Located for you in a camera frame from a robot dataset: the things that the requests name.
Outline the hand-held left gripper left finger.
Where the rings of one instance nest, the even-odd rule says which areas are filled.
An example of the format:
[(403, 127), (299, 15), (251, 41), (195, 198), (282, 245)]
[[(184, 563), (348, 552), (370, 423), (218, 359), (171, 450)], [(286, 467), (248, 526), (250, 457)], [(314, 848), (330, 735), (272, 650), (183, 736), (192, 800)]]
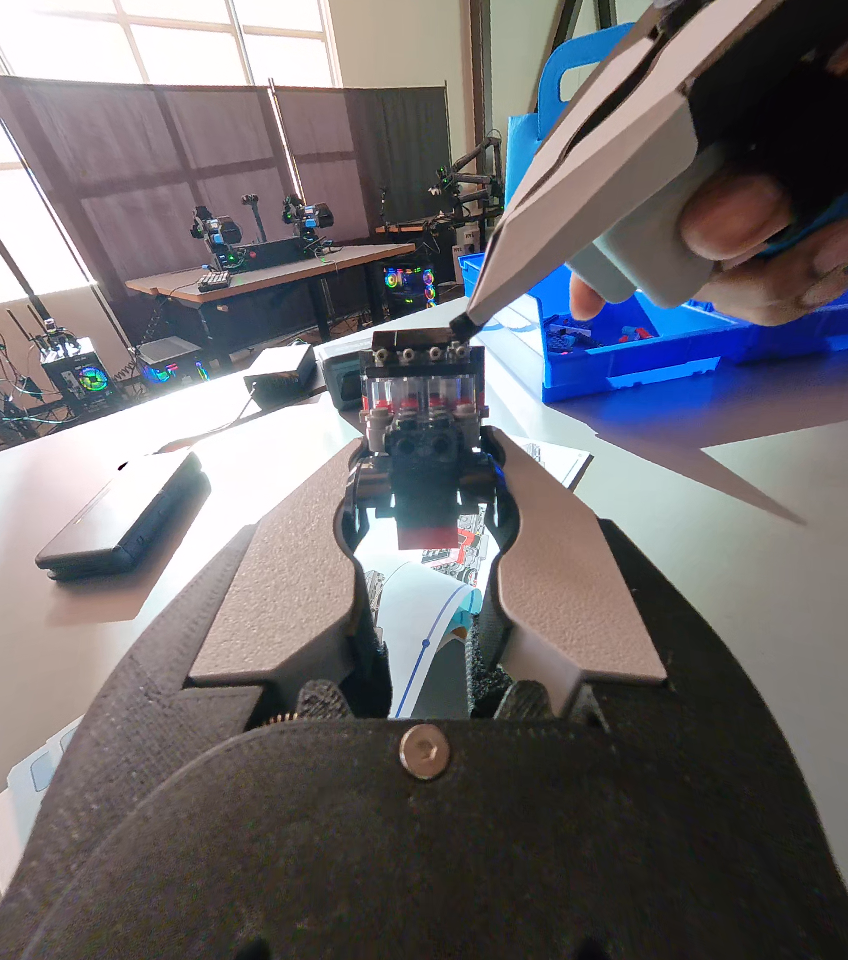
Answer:
[(352, 440), (261, 518), (190, 666), (194, 686), (261, 688), (274, 716), (307, 682), (328, 681), (358, 717), (388, 716), (391, 672), (347, 487), (361, 446)]

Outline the dark steel column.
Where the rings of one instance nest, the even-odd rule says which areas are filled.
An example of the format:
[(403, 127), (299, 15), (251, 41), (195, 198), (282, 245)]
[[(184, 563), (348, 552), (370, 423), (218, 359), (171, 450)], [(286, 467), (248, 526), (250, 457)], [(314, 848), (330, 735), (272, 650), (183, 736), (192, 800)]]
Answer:
[(480, 142), (494, 128), (492, 108), (491, 3), (468, 1), (473, 131)]

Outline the blue felt bag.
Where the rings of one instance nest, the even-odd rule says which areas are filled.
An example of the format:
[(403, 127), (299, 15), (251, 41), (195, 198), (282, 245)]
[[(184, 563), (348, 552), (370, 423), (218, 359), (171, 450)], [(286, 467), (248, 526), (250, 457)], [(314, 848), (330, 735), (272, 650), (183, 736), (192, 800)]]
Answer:
[(633, 22), (604, 28), (568, 39), (550, 54), (538, 82), (537, 109), (507, 120), (504, 170), (504, 208), (508, 210), (531, 162), (552, 128), (561, 118), (568, 100), (562, 98), (562, 77), (572, 69), (596, 66), (634, 27)]

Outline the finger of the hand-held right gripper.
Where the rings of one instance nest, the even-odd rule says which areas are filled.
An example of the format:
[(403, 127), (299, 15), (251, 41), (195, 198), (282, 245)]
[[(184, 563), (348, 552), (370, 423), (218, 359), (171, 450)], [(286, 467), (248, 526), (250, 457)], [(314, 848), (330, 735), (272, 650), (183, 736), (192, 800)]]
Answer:
[(663, 7), (595, 69), (521, 180), (495, 242), (594, 242), (663, 184)]
[(693, 298), (713, 264), (677, 221), (716, 171), (704, 110), (706, 69), (767, 15), (757, 1), (654, 2), (595, 68), (538, 149), (504, 211), (465, 308), (467, 327), (566, 263), (606, 300), (634, 291), (662, 308)]

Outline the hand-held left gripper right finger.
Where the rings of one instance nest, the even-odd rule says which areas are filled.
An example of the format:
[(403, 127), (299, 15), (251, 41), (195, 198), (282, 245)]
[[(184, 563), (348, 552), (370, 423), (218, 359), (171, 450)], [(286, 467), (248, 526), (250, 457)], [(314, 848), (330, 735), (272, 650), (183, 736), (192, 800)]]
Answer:
[(500, 545), (478, 625), (484, 662), (538, 683), (556, 717), (590, 682), (664, 684), (594, 511), (500, 429), (484, 427), (481, 440), (497, 468)]

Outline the pile of loose toy bricks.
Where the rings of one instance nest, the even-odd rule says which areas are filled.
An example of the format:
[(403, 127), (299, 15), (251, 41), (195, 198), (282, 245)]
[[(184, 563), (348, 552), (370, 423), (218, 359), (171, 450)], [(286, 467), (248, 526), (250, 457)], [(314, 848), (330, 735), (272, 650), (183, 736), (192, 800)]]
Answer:
[(546, 317), (541, 324), (547, 354), (566, 356), (619, 344), (641, 343), (659, 337), (652, 323), (620, 324), (610, 320), (577, 320), (569, 314)]

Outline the blue plastic bin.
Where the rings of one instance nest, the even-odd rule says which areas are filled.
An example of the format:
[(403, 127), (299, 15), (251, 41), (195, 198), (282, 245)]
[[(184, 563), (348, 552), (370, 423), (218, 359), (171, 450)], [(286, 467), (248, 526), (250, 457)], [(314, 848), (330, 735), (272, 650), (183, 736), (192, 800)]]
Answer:
[(491, 318), (478, 340), (543, 402), (558, 402), (715, 371), (739, 327), (685, 305), (662, 309), (645, 294), (604, 306), (595, 319), (616, 325), (652, 324), (659, 337), (566, 356), (549, 355), (541, 325), (569, 314), (571, 271), (560, 266)]
[(685, 307), (739, 328), (727, 358), (734, 364), (780, 361), (811, 354), (848, 352), (848, 290), (837, 299), (781, 326), (746, 323), (715, 310), (713, 304), (690, 300)]

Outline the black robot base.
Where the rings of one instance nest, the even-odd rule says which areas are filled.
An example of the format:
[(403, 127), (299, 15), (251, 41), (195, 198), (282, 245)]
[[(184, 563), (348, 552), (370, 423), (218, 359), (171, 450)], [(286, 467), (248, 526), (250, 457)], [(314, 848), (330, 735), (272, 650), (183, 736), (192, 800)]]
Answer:
[(315, 256), (315, 245), (300, 237), (229, 246), (221, 260), (231, 273), (258, 271), (296, 263)]

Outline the computer tower with coloured lights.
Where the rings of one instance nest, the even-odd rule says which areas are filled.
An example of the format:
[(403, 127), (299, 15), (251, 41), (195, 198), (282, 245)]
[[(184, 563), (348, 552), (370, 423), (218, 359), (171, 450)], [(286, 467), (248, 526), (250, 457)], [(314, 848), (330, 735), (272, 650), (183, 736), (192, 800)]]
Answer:
[(58, 337), (40, 348), (40, 360), (70, 413), (100, 412), (114, 399), (112, 379), (89, 337)]
[(382, 296), (392, 318), (434, 308), (440, 302), (433, 264), (392, 259), (382, 266)]
[(210, 379), (202, 349), (177, 336), (137, 347), (137, 367), (143, 379), (161, 389), (173, 389)]

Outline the large bright window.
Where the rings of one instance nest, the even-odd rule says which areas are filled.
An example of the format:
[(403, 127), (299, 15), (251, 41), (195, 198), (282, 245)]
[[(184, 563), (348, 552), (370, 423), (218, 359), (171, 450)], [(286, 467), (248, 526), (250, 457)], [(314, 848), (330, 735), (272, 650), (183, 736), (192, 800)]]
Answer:
[[(0, 76), (339, 87), (327, 2), (0, 1)], [(36, 294), (90, 282), (0, 125), (0, 239)]]

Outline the person's right hand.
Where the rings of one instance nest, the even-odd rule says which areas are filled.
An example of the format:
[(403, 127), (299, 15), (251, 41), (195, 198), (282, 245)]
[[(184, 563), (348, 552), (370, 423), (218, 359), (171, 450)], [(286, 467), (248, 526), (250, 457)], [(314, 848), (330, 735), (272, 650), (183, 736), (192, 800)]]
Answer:
[[(848, 78), (848, 42), (828, 63)], [(790, 225), (791, 200), (772, 176), (728, 166), (712, 175), (685, 205), (680, 233), (687, 247), (718, 264), (693, 299), (762, 327), (795, 321), (848, 291), (848, 218), (808, 234), (773, 258), (758, 256)], [(570, 312), (589, 321), (605, 301), (572, 272)]]

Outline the white desk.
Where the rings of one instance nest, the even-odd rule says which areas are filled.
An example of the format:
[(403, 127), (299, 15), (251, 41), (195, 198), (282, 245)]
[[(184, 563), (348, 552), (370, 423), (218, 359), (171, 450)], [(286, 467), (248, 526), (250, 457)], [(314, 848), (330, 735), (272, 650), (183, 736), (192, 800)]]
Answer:
[[(848, 849), (848, 352), (542, 406), (494, 360), (492, 422), (590, 451), (579, 488), (705, 616), (775, 713), (835, 850)], [(0, 784), (82, 712), (231, 530), (347, 444), (328, 397), (199, 445), (212, 493), (130, 581), (78, 592), (37, 549), (120, 462), (235, 419), (238, 374), (0, 452)]]

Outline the wooden table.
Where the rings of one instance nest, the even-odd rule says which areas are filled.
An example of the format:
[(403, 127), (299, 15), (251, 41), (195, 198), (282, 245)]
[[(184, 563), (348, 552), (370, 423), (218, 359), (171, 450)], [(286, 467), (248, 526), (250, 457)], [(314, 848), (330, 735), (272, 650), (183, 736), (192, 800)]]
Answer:
[(322, 257), (311, 257), (279, 266), (239, 272), (232, 276), (228, 287), (207, 292), (198, 287), (198, 281), (203, 274), (202, 268), (176, 270), (129, 279), (125, 282), (125, 286), (134, 292), (178, 301), (194, 310), (199, 318), (205, 353), (217, 361), (222, 372), (230, 373), (233, 369), (230, 351), (215, 341), (212, 332), (212, 316), (217, 303), (247, 297), (275, 287), (304, 282), (308, 286), (321, 341), (326, 342), (331, 336), (320, 280), (342, 270), (361, 268), (371, 323), (377, 326), (385, 320), (385, 303), (382, 294), (383, 282), (378, 276), (380, 269), (375, 268), (374, 265), (392, 258), (405, 257), (415, 250), (414, 243), (343, 246), (339, 251), (326, 253)]

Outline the toy brick engine model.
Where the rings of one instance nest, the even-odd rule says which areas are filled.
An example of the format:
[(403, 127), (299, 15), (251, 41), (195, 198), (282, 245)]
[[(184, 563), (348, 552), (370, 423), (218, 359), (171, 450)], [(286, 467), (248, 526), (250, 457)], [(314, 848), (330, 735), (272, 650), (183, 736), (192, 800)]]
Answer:
[(450, 328), (378, 330), (358, 354), (363, 441), (342, 509), (356, 546), (369, 512), (400, 550), (454, 550), (460, 518), (495, 498), (500, 467), (483, 438), (486, 352)]

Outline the black robot arms on stand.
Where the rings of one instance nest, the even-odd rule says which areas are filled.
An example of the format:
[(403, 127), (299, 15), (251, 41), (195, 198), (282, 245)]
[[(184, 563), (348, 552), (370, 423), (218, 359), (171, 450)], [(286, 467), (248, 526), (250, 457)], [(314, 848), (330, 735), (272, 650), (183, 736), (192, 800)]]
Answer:
[[(467, 173), (471, 162), (485, 160), (491, 152), (490, 173)], [(450, 216), (458, 222), (493, 220), (504, 209), (502, 179), (501, 136), (492, 130), (478, 142), (474, 150), (454, 161), (451, 166), (437, 169), (436, 182), (428, 187), (431, 197), (450, 204)]]

